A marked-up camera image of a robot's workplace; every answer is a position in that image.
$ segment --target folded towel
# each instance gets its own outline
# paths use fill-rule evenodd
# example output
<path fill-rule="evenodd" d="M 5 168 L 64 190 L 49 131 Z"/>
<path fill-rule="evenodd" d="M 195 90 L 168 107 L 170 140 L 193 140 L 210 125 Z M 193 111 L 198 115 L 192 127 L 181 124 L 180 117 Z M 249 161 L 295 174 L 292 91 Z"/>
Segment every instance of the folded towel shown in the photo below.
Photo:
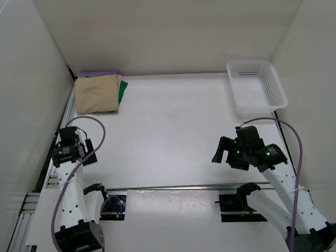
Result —
<path fill-rule="evenodd" d="M 80 72 L 78 74 L 78 79 L 79 78 L 84 78 L 86 76 L 90 77 L 99 77 L 99 76 L 104 76 L 104 75 L 119 75 L 119 73 L 115 70 L 113 71 L 104 71 L 104 72 Z"/>
<path fill-rule="evenodd" d="M 117 111 L 121 75 L 80 78 L 75 82 L 76 110 L 79 114 Z"/>

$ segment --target white wall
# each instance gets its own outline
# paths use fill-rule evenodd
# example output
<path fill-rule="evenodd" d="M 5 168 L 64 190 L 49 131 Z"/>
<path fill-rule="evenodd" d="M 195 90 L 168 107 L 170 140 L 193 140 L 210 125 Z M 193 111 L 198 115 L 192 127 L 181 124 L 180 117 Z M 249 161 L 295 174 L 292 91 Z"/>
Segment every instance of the white wall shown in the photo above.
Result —
<path fill-rule="evenodd" d="M 272 62 L 289 100 L 279 116 L 303 141 L 302 184 L 336 222 L 336 1 L 303 0 Z M 296 138 L 285 135 L 297 164 Z"/>
<path fill-rule="evenodd" d="M 6 251 L 72 79 L 31 0 L 8 0 L 2 6 L 0 34 L 0 251 Z"/>
<path fill-rule="evenodd" d="M 270 60 L 301 0 L 34 0 L 74 73 L 223 72 Z"/>

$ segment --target wire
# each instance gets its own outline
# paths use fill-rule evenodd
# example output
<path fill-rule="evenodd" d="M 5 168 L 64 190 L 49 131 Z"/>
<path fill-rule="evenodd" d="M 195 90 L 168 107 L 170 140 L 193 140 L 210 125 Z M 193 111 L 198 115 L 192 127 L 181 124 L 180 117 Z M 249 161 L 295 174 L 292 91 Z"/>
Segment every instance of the wire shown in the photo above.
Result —
<path fill-rule="evenodd" d="M 88 135 L 87 135 L 87 133 L 84 131 L 84 130 L 82 130 L 80 127 L 76 127 L 77 129 L 79 129 L 79 130 L 81 130 L 82 132 L 84 132 L 84 134 L 85 134 L 85 138 L 86 138 L 86 140 L 88 139 Z"/>
<path fill-rule="evenodd" d="M 100 208 L 100 211 L 101 211 L 101 212 L 104 210 L 103 208 L 104 208 L 104 206 L 106 205 L 107 201 L 110 202 L 110 199 L 111 199 L 111 198 L 116 198 L 117 201 L 118 201 L 118 203 L 119 203 L 119 205 L 121 205 L 121 202 L 120 202 L 120 199 L 119 199 L 118 196 L 116 196 L 116 195 L 110 195 L 110 196 L 107 197 L 107 199 L 104 200 L 103 204 L 101 205 L 101 208 Z"/>
<path fill-rule="evenodd" d="M 68 184 L 69 184 L 69 181 L 71 180 L 72 176 L 75 174 L 75 172 L 83 165 L 83 163 L 89 159 L 97 150 L 99 150 L 99 148 L 102 146 L 104 140 L 105 140 L 105 136 L 106 136 L 106 130 L 105 130 L 105 127 L 104 125 L 96 118 L 93 118 L 93 117 L 89 117 L 87 115 L 82 115 L 82 116 L 79 116 L 79 117 L 75 117 L 73 119 L 71 119 L 66 126 L 68 126 L 71 122 L 79 119 L 79 118 L 87 118 L 87 119 L 91 119 L 93 121 L 96 121 L 100 124 L 100 126 L 102 127 L 103 129 L 103 136 L 101 138 L 101 141 L 100 143 L 98 144 L 98 146 L 93 150 L 91 151 L 86 157 L 84 157 L 77 165 L 75 168 L 73 168 L 73 170 L 70 172 L 69 176 L 68 176 L 68 179 L 67 181 L 65 182 L 64 186 L 63 186 L 63 189 L 61 191 L 61 193 L 59 194 L 59 197 L 58 197 L 58 200 L 57 200 L 57 203 L 56 203 L 56 206 L 55 206 L 55 210 L 54 210 L 54 213 L 52 214 L 52 219 L 51 219 L 51 237 L 53 239 L 53 243 L 54 243 L 54 246 L 56 248 L 56 250 L 58 252 L 62 252 L 62 250 L 60 249 L 60 247 L 58 246 L 57 244 L 57 240 L 56 240 L 56 236 L 55 236 L 55 221 L 56 221 L 56 215 L 57 215 L 57 211 L 58 211 L 58 208 L 59 208 L 59 205 L 61 203 L 61 200 L 65 194 L 65 191 L 68 187 Z"/>
<path fill-rule="evenodd" d="M 289 243 L 289 251 L 294 252 L 294 236 L 295 236 L 295 223 L 296 223 L 296 215 L 298 211 L 298 198 L 299 198 L 299 180 L 300 180 L 300 172 L 301 172 L 301 166 L 302 166 L 302 158 L 303 158 L 303 147 L 302 147 L 302 142 L 299 136 L 299 133 L 294 129 L 292 125 L 290 125 L 288 122 L 285 122 L 283 120 L 277 119 L 277 118 L 272 118 L 272 117 L 260 117 L 260 118 L 254 118 L 251 120 L 248 120 L 244 122 L 242 125 L 253 122 L 253 121 L 258 121 L 258 120 L 273 120 L 277 122 L 281 122 L 288 126 L 295 134 L 296 138 L 298 139 L 299 142 L 299 164 L 298 164 L 298 169 L 297 169 L 297 174 L 296 174 L 296 180 L 295 180 L 295 187 L 294 187 L 294 204 L 293 204 L 293 215 L 292 215 L 292 226 L 290 229 L 290 243 Z"/>

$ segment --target white table surface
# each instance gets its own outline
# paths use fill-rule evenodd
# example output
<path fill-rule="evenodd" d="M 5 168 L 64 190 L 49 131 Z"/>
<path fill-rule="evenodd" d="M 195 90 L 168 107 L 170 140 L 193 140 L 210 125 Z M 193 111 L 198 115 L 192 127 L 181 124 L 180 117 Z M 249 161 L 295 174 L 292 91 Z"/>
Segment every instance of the white table surface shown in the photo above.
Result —
<path fill-rule="evenodd" d="M 124 77 L 128 87 L 119 112 L 92 114 L 106 128 L 98 162 L 85 166 L 86 185 L 107 188 L 267 182 L 256 168 L 248 172 L 211 163 L 219 138 L 235 138 L 243 122 L 235 111 L 226 73 Z M 78 119 L 93 146 L 101 140 L 96 122 Z M 254 124 L 265 144 L 285 152 L 273 121 Z"/>
<path fill-rule="evenodd" d="M 37 252 L 56 251 L 50 225 L 58 196 L 41 192 L 26 240 Z M 125 220 L 101 222 L 106 252 L 288 252 L 268 222 L 222 223 L 216 200 L 217 191 L 128 191 Z"/>

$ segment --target white panel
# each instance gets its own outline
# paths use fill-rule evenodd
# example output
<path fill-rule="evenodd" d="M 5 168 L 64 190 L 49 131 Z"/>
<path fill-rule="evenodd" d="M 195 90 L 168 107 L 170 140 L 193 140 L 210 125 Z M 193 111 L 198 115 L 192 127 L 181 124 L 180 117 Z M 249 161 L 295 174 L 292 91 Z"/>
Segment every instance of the white panel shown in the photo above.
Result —
<path fill-rule="evenodd" d="M 272 59 L 289 101 L 279 116 L 303 141 L 302 184 L 330 222 L 336 222 L 335 27 L 335 0 L 304 0 Z M 297 164 L 298 143 L 284 131 Z"/>
<path fill-rule="evenodd" d="M 7 0 L 0 0 L 0 10 L 3 8 L 4 4 L 7 2 Z"/>
<path fill-rule="evenodd" d="M 227 153 L 222 164 L 211 163 L 219 138 L 235 138 L 235 127 L 243 122 L 235 112 L 228 74 L 125 81 L 129 85 L 119 113 L 92 114 L 105 125 L 107 135 L 97 152 L 98 162 L 84 167 L 86 185 L 134 188 L 267 181 L 254 167 L 248 172 L 230 168 Z M 102 130 L 96 122 L 78 119 L 73 125 L 87 132 L 93 146 L 99 144 Z M 285 151 L 273 121 L 255 125 L 265 143 Z"/>
<path fill-rule="evenodd" d="M 24 195 L 39 177 L 71 77 L 32 1 L 7 1 L 0 34 L 0 251 L 5 251 Z"/>
<path fill-rule="evenodd" d="M 269 60 L 301 0 L 34 0 L 67 63 L 124 75 Z"/>
<path fill-rule="evenodd" d="M 267 195 L 278 200 L 274 191 Z M 42 190 L 27 237 L 37 252 L 54 252 L 51 216 L 59 191 Z M 268 222 L 222 223 L 217 191 L 128 191 L 125 220 L 104 221 L 106 252 L 287 252 Z"/>

